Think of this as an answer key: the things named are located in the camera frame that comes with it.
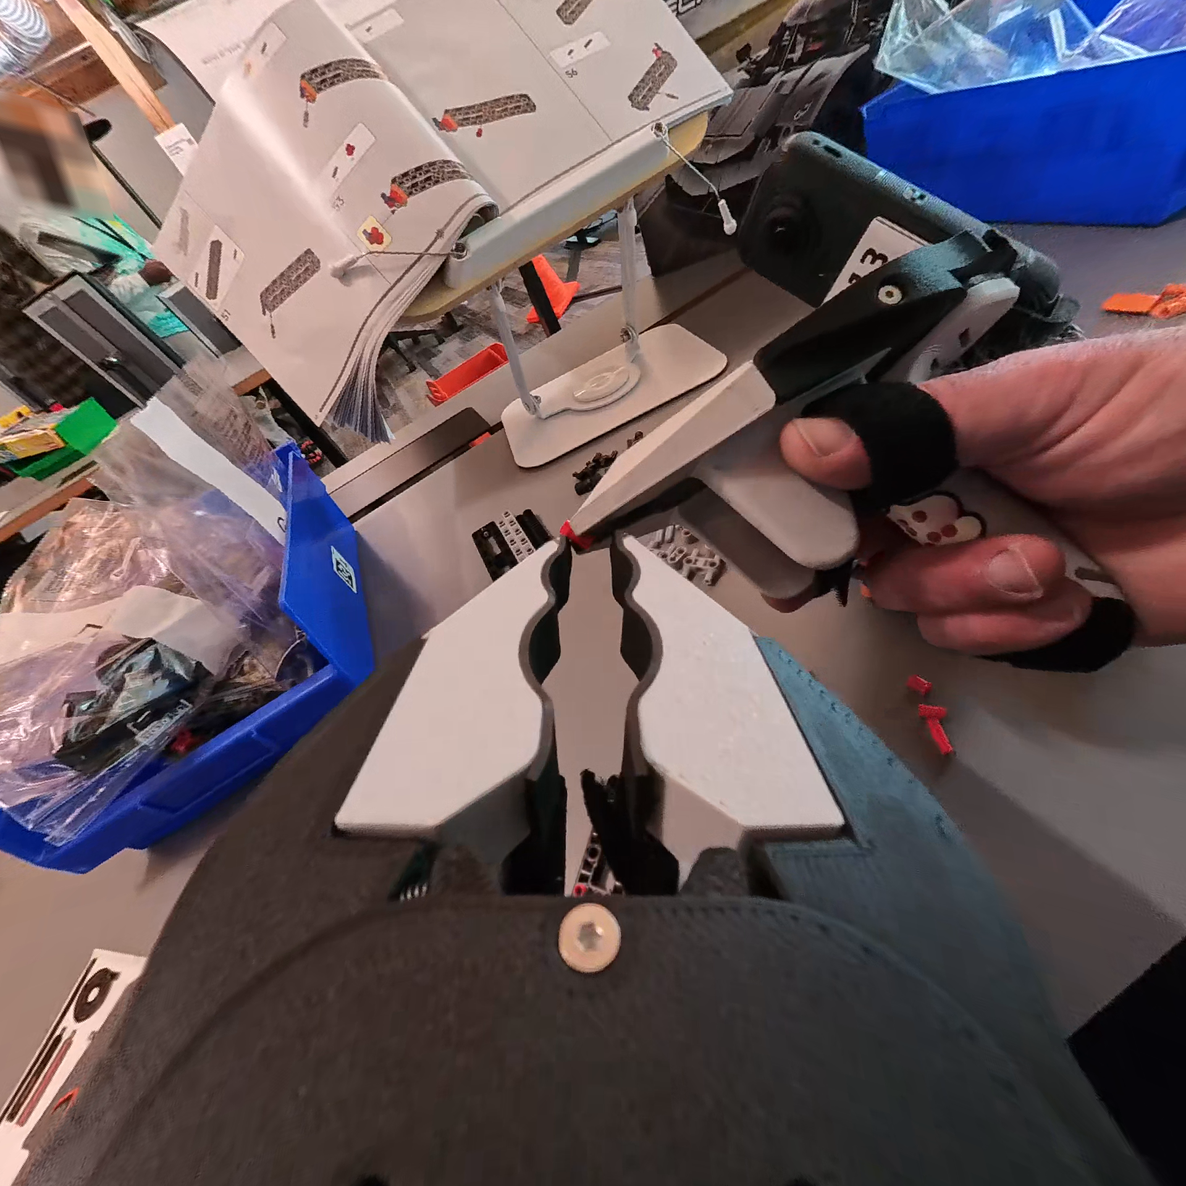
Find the green plastic box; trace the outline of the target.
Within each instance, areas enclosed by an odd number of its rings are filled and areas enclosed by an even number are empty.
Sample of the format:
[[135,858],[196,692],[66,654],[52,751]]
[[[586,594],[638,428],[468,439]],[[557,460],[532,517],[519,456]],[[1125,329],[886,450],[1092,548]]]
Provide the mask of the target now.
[[114,428],[93,398],[49,411],[21,405],[1,418],[1,467],[15,477],[46,480],[89,456]]

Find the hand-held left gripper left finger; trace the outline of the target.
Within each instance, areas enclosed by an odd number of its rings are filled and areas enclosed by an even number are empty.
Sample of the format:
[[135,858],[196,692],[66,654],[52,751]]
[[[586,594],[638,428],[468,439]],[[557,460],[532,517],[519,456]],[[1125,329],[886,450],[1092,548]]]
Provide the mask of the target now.
[[552,541],[423,635],[337,831],[464,847],[509,894],[562,894],[569,796],[542,683],[569,583]]

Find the blue storage bin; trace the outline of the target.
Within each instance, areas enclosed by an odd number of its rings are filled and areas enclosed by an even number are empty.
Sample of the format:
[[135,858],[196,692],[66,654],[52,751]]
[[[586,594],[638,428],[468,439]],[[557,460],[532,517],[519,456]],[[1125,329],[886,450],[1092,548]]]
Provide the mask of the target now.
[[299,685],[177,761],[151,764],[72,840],[52,844],[8,814],[1,851],[29,865],[86,872],[146,850],[266,775],[375,668],[354,526],[295,446],[275,452],[288,514],[278,604],[320,666]]
[[[1115,3],[1078,3],[1091,22]],[[866,155],[994,223],[1155,227],[1184,206],[1184,45],[1131,63],[864,106]]]

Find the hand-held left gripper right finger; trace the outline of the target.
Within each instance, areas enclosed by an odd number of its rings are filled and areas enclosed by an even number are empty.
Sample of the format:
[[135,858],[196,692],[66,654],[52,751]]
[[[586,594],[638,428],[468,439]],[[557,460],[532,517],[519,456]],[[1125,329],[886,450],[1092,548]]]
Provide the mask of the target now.
[[612,542],[619,652],[636,676],[622,779],[663,892],[710,850],[833,840],[847,822],[758,637],[634,536]]

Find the grey metal cabinet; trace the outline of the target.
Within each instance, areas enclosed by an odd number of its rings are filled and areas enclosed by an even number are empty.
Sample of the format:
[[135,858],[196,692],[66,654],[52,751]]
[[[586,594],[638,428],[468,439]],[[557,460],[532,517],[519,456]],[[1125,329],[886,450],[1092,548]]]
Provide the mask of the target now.
[[180,374],[186,363],[227,361],[189,327],[170,339],[159,337],[105,286],[79,272],[55,279],[24,305],[22,313],[135,408]]

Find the clear plastic parts bag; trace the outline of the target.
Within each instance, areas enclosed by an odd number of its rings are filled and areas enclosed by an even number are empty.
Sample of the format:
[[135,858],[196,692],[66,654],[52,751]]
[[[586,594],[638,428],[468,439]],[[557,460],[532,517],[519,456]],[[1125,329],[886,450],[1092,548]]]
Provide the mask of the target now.
[[1,802],[57,851],[137,781],[319,673],[281,608],[279,436],[190,361],[96,449],[2,591]]

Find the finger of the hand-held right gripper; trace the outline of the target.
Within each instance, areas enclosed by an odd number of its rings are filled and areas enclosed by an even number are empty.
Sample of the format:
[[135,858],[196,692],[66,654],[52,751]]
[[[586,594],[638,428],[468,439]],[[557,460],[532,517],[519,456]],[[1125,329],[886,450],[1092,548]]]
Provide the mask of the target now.
[[813,596],[816,573],[787,558],[703,484],[676,484],[639,508],[612,514],[591,528],[590,536],[595,545],[618,532],[641,539],[649,531],[667,525],[684,526],[703,539],[724,558],[725,572],[744,577],[768,598]]
[[676,484],[703,484],[803,567],[847,569],[859,545],[850,498],[786,466],[779,436],[814,399],[861,378],[852,367],[810,380],[804,394],[778,402],[758,367],[745,363],[622,453],[569,521],[590,536],[612,514],[639,508]]

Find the sticker sheet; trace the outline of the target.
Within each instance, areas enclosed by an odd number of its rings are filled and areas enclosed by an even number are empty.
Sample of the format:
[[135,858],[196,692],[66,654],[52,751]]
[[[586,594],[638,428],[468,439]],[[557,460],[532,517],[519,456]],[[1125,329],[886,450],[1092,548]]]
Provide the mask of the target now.
[[66,1080],[107,1023],[146,957],[93,950],[17,1086],[1,1108],[2,1134],[29,1132],[66,1095]]

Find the white book stand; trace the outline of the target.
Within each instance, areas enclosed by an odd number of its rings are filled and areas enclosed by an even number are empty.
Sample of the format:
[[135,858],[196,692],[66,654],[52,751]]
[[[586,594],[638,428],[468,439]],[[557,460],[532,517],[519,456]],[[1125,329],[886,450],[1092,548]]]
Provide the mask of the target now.
[[638,313],[638,269],[634,254],[632,195],[693,152],[707,131],[707,116],[682,123],[646,118],[595,161],[588,161],[529,197],[526,212],[509,212],[475,230],[464,244],[468,254],[433,281],[426,296],[437,296],[437,313],[449,313],[463,298],[497,282],[542,248],[615,210],[619,229],[621,325],[614,346],[594,349],[588,360],[559,377],[530,380],[514,342],[509,316],[492,292],[498,342],[505,347],[514,395],[498,416],[514,462],[536,469],[577,450],[598,436],[717,378],[724,353],[679,326],[642,329]]

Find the person's right hand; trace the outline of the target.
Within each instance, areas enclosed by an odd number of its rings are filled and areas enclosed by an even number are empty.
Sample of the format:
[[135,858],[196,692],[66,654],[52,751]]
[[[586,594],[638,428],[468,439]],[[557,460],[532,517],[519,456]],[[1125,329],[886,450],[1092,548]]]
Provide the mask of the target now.
[[[1184,641],[1184,330],[1027,350],[923,388],[964,467],[1030,501],[1101,562],[1136,615],[1136,644]],[[864,583],[927,644],[986,658],[1059,642],[1090,614],[1060,550],[1029,535],[936,549],[888,524]]]

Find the pile of red pins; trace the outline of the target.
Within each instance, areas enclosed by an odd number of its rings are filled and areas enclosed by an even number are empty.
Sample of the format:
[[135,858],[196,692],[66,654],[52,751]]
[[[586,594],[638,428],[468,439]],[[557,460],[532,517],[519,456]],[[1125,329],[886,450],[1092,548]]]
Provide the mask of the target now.
[[916,714],[930,737],[933,747],[943,757],[954,755],[954,744],[946,730],[946,706],[934,700],[934,685],[923,675],[912,673],[906,679],[906,689],[916,699]]

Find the black car picture box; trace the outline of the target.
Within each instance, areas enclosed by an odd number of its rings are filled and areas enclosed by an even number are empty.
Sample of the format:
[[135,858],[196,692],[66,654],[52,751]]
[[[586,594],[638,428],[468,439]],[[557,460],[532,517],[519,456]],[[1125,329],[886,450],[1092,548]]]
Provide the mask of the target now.
[[793,3],[763,48],[742,49],[731,101],[711,113],[690,164],[641,200],[646,265],[665,277],[728,250],[718,195],[744,216],[789,138],[816,131],[865,155],[864,106],[890,83],[876,55],[892,1]]

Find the pile of orange pieces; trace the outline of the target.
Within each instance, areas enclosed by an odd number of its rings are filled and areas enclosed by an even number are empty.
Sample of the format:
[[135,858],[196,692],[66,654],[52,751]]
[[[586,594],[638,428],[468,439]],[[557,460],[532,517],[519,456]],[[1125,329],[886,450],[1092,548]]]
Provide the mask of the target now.
[[1169,284],[1160,292],[1116,292],[1101,303],[1101,312],[1115,316],[1140,316],[1171,320],[1184,316],[1184,285]]

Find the crumpled clear plastic bag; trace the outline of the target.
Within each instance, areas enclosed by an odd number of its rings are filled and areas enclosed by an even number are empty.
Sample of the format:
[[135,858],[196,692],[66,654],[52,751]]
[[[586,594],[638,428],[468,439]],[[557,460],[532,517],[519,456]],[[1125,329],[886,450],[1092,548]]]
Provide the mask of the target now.
[[1126,65],[1183,49],[1183,1],[895,1],[874,65],[927,94]]

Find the orange plastic bracket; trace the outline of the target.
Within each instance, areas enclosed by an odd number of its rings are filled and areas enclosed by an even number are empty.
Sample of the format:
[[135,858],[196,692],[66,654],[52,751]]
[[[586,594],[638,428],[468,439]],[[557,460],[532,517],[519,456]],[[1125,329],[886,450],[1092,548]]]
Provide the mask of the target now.
[[482,347],[449,371],[426,381],[426,392],[432,405],[439,406],[481,381],[508,363],[505,347],[494,343]]

